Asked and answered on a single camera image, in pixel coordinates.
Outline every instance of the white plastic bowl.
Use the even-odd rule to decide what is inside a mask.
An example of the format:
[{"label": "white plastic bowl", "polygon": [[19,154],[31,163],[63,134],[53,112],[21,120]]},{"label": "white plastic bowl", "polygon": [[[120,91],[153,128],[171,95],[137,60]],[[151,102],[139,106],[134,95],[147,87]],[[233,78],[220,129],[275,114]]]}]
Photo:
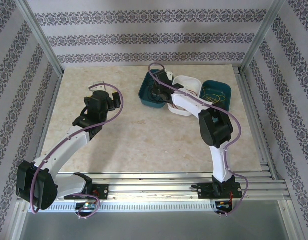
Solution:
[{"label": "white plastic bowl", "polygon": [[[201,89],[202,89],[202,83],[200,80],[190,77],[190,76],[177,76],[174,78],[173,85],[175,84],[181,84],[184,86],[182,88],[182,91],[187,91],[190,94],[193,94],[195,96],[200,96]],[[172,104],[168,104],[168,110],[171,113],[182,115],[185,117],[191,116],[192,114],[188,111],[186,111],[184,108],[180,106],[173,106]]]}]

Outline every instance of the patterned wallpaper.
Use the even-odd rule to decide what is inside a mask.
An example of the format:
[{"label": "patterned wallpaper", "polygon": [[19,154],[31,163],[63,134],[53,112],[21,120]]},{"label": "patterned wallpaper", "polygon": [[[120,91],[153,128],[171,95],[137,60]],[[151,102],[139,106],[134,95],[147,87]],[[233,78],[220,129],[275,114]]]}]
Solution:
[{"label": "patterned wallpaper", "polygon": [[234,64],[272,0],[28,1],[63,66]]},{"label": "patterned wallpaper", "polygon": [[0,239],[14,210],[16,173],[38,151],[57,73],[13,0],[0,0]]},{"label": "patterned wallpaper", "polygon": [[246,79],[276,170],[308,239],[308,1],[285,2]]}]

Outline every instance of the red wire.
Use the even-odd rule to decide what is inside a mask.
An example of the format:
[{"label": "red wire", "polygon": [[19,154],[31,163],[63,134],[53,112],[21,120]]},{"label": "red wire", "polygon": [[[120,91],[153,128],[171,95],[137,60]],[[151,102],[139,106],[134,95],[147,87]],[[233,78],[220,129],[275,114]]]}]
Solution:
[{"label": "red wire", "polygon": [[230,200],[229,200],[229,206],[231,206],[231,205],[233,204],[233,202],[232,202],[232,200],[233,200],[233,193],[232,193],[232,192],[230,192],[229,198],[230,198]]},{"label": "red wire", "polygon": [[187,90],[189,92],[191,92],[193,95],[197,96],[198,94],[195,92],[195,91],[192,91],[192,90]]},{"label": "red wire", "polygon": [[99,194],[99,192],[97,190],[93,190],[93,193],[97,194],[98,197],[100,196],[100,194]]}]

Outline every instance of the beige tabletop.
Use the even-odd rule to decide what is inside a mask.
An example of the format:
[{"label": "beige tabletop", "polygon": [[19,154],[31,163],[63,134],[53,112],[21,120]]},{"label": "beige tabletop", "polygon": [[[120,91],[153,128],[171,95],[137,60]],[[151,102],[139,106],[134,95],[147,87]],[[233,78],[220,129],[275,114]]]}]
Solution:
[{"label": "beige tabletop", "polygon": [[[234,171],[260,172],[261,165],[231,65],[167,66],[174,76],[189,76],[202,83],[214,80],[232,89],[230,112],[242,126],[240,140],[230,147]],[[67,68],[44,143],[43,154],[60,140],[85,107],[88,86],[104,81],[118,87],[124,96],[122,114],[64,165],[61,172],[212,172],[212,156],[203,142],[199,121],[171,113],[167,104],[157,109],[145,106],[139,90],[146,66]],[[108,113],[108,119],[117,113]],[[234,132],[238,128],[232,121]]]}]

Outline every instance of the teal plastic bowl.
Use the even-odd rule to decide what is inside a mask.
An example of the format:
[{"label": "teal plastic bowl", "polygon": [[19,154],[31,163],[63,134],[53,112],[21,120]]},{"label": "teal plastic bowl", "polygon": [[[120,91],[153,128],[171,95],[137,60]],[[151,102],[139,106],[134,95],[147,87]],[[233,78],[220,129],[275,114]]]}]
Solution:
[{"label": "teal plastic bowl", "polygon": [[[151,72],[154,74],[158,69],[152,69]],[[152,87],[154,80],[149,73],[146,74],[142,86],[138,92],[138,97],[142,104],[148,107],[160,109],[165,106],[165,102],[159,95],[152,94]]]},{"label": "teal plastic bowl", "polygon": [[208,101],[208,98],[219,101],[225,105],[226,111],[230,110],[232,89],[229,85],[219,81],[208,80],[202,85],[199,97]]}]

